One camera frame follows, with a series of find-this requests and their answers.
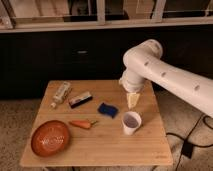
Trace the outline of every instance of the tabletop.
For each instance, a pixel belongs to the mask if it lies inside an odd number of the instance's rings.
[[[150,81],[146,81],[138,104],[132,111],[142,117],[142,126],[133,135],[123,133],[122,115],[129,111],[126,92],[118,80],[68,80],[72,90],[64,103],[52,109],[52,97],[63,81],[50,81],[20,161],[23,167],[57,166],[144,166],[172,165],[173,159],[166,138],[156,97]],[[76,108],[68,100],[85,91],[93,99]],[[115,118],[102,115],[98,107],[113,105],[118,109]],[[98,120],[91,129],[73,127],[76,119]],[[71,140],[62,152],[51,157],[39,157],[31,149],[31,137],[44,122],[60,120],[67,124]]]

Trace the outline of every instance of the toy carrot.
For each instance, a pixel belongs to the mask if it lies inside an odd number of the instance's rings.
[[[89,120],[73,120],[73,121],[69,121],[69,124],[76,127],[84,128],[84,129],[90,129],[92,125],[94,125],[97,122],[98,121],[90,122]]]

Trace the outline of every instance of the bottle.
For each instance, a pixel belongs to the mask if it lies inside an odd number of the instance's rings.
[[[64,81],[54,94],[51,107],[55,109],[58,104],[63,103],[70,90],[71,84],[69,82]]]

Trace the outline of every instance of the white cup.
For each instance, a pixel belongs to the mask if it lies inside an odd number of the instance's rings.
[[[124,113],[122,118],[124,134],[132,135],[142,123],[141,116],[133,111]]]

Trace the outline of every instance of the terracotta bowl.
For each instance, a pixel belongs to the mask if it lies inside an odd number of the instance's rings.
[[[64,150],[69,141],[70,133],[67,125],[52,120],[36,129],[32,136],[31,147],[36,155],[48,157]]]

